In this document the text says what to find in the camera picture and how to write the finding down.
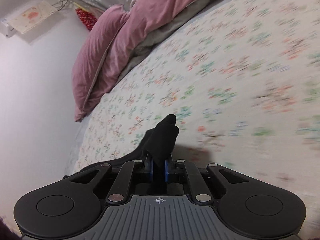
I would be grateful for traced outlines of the white air conditioner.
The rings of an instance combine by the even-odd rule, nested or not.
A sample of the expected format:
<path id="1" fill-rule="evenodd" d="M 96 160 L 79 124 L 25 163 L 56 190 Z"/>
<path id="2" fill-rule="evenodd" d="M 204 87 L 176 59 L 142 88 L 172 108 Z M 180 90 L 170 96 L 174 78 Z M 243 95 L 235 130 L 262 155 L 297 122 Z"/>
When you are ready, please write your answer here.
<path id="1" fill-rule="evenodd" d="M 47 1 L 36 2 L 13 18 L 1 18 L 1 33 L 5 37 L 12 37 L 16 32 L 25 34 L 56 12 L 57 9 Z"/>

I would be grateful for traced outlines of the red patterned cloth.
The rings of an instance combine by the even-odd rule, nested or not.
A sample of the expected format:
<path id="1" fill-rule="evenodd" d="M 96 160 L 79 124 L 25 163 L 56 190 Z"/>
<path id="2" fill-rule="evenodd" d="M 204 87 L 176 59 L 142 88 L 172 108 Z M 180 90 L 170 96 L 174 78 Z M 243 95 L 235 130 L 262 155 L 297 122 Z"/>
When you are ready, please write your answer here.
<path id="1" fill-rule="evenodd" d="M 87 12 L 81 8 L 75 9 L 75 12 L 79 20 L 84 24 L 84 26 L 91 31 L 97 22 L 97 18 L 90 12 Z"/>

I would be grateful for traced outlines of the black pants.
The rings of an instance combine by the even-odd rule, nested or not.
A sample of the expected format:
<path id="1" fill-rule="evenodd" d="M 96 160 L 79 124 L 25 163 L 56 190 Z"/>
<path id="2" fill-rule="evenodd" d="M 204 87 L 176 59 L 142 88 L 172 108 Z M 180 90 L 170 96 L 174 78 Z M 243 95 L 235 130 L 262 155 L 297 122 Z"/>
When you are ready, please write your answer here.
<path id="1" fill-rule="evenodd" d="M 146 131 L 137 148 L 131 153 L 119 159 L 93 163 L 82 168 L 81 171 L 84 172 L 101 164 L 109 163 L 113 168 L 110 177 L 114 179 L 116 177 L 116 172 L 120 170 L 123 164 L 134 160 L 145 161 L 146 156 L 150 154 L 153 157 L 152 180 L 157 183 L 166 183 L 165 161 L 170 159 L 180 131 L 176 126 L 176 120 L 176 115 L 167 115 L 154 128 Z"/>

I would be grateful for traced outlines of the pink quilt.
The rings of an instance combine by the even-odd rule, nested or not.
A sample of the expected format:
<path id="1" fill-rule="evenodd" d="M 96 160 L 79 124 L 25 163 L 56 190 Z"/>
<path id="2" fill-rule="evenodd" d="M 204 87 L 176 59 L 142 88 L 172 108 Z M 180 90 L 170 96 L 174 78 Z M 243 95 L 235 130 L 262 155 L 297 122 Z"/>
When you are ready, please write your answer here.
<path id="1" fill-rule="evenodd" d="M 134 49 L 198 0 L 138 0 L 130 11 L 107 9 L 97 20 L 72 68 L 74 120 L 81 121 L 111 91 Z"/>

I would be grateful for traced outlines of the floral bed sheet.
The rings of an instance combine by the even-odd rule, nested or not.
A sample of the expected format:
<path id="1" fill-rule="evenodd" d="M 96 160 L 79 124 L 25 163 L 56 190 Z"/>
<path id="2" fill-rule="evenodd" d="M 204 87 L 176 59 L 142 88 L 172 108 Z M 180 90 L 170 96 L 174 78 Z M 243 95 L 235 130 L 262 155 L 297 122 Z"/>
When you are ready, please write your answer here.
<path id="1" fill-rule="evenodd" d="M 302 198 L 319 236 L 319 0 L 226 0 L 176 31 L 101 102 L 69 171 L 134 150 L 175 114 L 175 157 Z"/>

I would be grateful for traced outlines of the grey quilt underside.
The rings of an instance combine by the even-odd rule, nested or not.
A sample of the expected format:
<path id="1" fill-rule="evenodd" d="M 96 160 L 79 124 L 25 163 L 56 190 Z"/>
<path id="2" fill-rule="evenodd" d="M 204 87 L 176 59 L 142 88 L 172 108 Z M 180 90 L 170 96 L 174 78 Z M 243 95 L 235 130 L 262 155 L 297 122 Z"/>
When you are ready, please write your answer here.
<path id="1" fill-rule="evenodd" d="M 117 81 L 119 82 L 122 80 L 124 76 L 127 75 L 135 66 L 141 63 L 151 53 L 154 46 L 163 42 L 177 29 L 215 1 L 216 0 L 195 0 L 175 16 L 169 23 L 151 31 L 131 52 L 129 61 L 121 71 Z"/>

